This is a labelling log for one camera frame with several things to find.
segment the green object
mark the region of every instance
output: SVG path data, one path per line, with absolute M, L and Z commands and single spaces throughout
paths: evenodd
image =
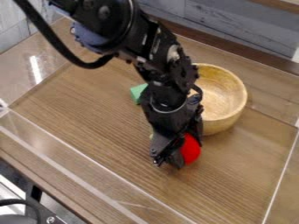
M 132 97 L 136 105 L 140 104 L 140 96 L 141 96 L 141 93 L 144 92 L 145 88 L 146 88 L 146 84 L 138 85 L 136 87 L 130 87 L 130 97 Z

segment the black cable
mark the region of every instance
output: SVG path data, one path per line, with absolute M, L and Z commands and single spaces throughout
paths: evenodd
M 0 200 L 0 207 L 6 207 L 10 205 L 17 205 L 17 204 L 26 205 L 28 207 L 32 208 L 32 210 L 36 213 L 36 221 L 37 221 L 36 224 L 41 224 L 42 223 L 41 214 L 40 214 L 37 207 L 34 206 L 34 204 L 32 202 L 22 200 L 22 199 L 2 199 L 2 200 Z
M 69 48 L 62 44 L 60 38 L 57 37 L 56 33 L 53 32 L 52 28 L 48 26 L 46 22 L 42 19 L 42 16 L 33 8 L 32 4 L 28 0 L 13 0 L 14 3 L 21 8 L 25 16 L 30 19 L 33 25 L 36 26 L 37 30 L 40 31 L 41 35 L 49 41 L 52 47 L 57 50 L 57 52 L 62 55 L 62 57 L 73 63 L 78 67 L 84 67 L 86 69 L 94 69 L 102 67 L 113 58 L 113 55 L 105 55 L 97 59 L 97 61 L 86 63 L 84 62 L 69 50 Z

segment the red object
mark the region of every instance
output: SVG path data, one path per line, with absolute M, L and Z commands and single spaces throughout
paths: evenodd
M 201 147 L 189 133 L 184 134 L 184 144 L 181 146 L 181 156 L 184 163 L 189 165 L 201 154 Z

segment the wooden bowl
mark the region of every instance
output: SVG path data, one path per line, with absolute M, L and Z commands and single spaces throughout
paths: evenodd
M 226 130 L 237 121 L 247 105 L 248 92 L 230 71 L 209 64 L 194 65 L 200 67 L 196 85 L 202 91 L 202 135 L 209 136 Z

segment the robotic arm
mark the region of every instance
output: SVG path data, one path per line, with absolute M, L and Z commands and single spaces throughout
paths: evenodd
M 24 8 L 24 0 L 14 1 Z M 182 168 L 200 155 L 202 107 L 201 90 L 193 84 L 198 68 L 174 35 L 142 13 L 136 0 L 49 0 L 49 4 L 74 21 L 76 40 L 105 55 L 105 63 L 117 57 L 133 64 L 148 83 L 140 102 L 153 127 L 149 155 L 157 166 L 165 162 Z M 190 89 L 197 94 L 188 97 Z

